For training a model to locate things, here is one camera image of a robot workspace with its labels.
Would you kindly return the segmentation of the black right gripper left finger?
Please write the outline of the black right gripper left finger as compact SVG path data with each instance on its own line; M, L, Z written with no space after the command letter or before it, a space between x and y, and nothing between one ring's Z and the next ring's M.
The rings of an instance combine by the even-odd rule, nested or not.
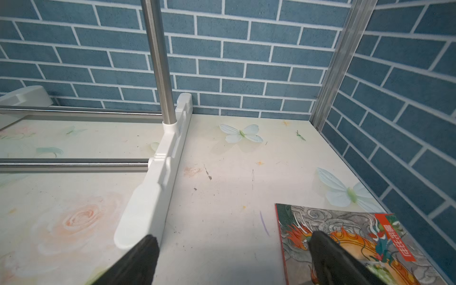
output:
M147 235L98 277L93 285L151 285L159 254L157 238Z

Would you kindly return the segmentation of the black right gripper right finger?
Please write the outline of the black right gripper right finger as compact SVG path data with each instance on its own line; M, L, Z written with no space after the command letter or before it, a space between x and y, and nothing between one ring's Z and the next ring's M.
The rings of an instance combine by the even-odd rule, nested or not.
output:
M384 282L352 257L326 233L316 231L309 251L321 285L383 285Z

